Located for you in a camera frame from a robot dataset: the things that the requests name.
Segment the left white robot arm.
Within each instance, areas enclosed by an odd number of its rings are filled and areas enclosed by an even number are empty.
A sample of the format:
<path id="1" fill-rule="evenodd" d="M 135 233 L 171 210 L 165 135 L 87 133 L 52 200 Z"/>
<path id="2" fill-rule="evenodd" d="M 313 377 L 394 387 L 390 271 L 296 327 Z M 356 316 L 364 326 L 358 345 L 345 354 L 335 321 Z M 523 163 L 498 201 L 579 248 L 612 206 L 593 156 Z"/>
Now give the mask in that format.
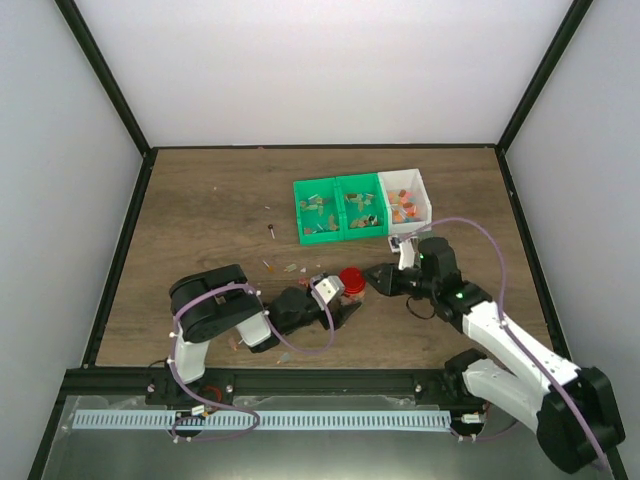
<path id="1" fill-rule="evenodd" d="M 235 330 L 253 353 L 279 344 L 305 355 L 320 355 L 328 347 L 296 348 L 286 337 L 319 323 L 335 339 L 336 331 L 362 305 L 366 281 L 356 267 L 337 275 L 319 274 L 302 287 L 288 287 L 264 303 L 258 289 L 238 264 L 186 276 L 169 289 L 174 326 L 165 372 L 150 376 L 147 402 L 177 405 L 202 395 L 219 402 L 222 393 L 204 386 L 205 358 L 211 341 Z"/>

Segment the green double candy bin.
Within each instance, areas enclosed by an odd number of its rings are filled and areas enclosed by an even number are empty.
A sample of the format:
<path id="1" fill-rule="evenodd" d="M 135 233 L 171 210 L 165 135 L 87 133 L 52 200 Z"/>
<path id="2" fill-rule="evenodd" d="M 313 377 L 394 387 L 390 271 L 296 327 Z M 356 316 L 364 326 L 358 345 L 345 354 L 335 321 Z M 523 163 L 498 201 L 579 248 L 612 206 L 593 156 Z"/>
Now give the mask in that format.
<path id="1" fill-rule="evenodd" d="M 302 245 L 383 237 L 390 232 L 390 215 L 376 173 L 298 180 L 293 193 Z"/>

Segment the white candy bin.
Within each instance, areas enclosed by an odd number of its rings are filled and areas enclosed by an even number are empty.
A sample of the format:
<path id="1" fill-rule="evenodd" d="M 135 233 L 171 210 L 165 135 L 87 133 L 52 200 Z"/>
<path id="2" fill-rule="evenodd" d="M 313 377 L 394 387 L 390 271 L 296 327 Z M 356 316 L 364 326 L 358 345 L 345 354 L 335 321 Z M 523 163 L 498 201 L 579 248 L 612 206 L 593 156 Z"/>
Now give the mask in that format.
<path id="1" fill-rule="evenodd" d="M 419 169 L 383 171 L 378 179 L 389 235 L 409 234 L 432 221 L 432 205 Z"/>

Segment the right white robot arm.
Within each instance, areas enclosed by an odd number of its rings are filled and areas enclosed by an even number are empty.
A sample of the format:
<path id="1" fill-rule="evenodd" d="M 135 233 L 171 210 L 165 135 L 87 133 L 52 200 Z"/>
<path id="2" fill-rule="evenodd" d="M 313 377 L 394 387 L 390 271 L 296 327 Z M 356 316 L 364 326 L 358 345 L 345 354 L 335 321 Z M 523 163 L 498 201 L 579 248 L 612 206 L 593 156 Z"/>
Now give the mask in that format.
<path id="1" fill-rule="evenodd" d="M 444 389 L 458 403 L 477 397 L 532 431 L 549 460 L 573 474 L 598 463 L 626 433 L 608 377 L 581 368 L 522 330 L 478 285 L 465 280 L 449 242 L 416 244 L 418 265 L 382 263 L 364 277 L 387 297 L 430 301 L 435 315 L 483 346 L 445 364 Z"/>

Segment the clear plastic jar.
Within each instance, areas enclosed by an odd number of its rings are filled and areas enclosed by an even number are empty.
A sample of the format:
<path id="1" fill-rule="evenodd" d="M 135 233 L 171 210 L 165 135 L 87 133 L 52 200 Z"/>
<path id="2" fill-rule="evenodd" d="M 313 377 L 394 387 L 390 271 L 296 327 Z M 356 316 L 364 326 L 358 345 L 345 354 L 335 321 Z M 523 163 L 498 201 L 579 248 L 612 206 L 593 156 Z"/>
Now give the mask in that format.
<path id="1" fill-rule="evenodd" d="M 356 303 L 361 303 L 364 300 L 365 295 L 366 295 L 365 290 L 361 290 L 356 293 L 349 293 L 345 291 L 341 296 L 340 301 L 342 305 L 352 305 Z"/>

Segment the red jar lid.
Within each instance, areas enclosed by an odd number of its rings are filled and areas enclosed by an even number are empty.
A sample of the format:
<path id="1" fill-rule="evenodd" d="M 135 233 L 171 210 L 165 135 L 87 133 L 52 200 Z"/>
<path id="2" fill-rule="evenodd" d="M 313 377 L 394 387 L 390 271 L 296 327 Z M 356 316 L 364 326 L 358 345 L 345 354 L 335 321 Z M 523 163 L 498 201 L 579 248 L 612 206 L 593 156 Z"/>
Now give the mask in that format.
<path id="1" fill-rule="evenodd" d="M 356 295 L 366 288 L 366 280 L 362 271 L 357 267 L 347 267 L 339 273 L 339 278 L 344 286 L 344 293 Z"/>

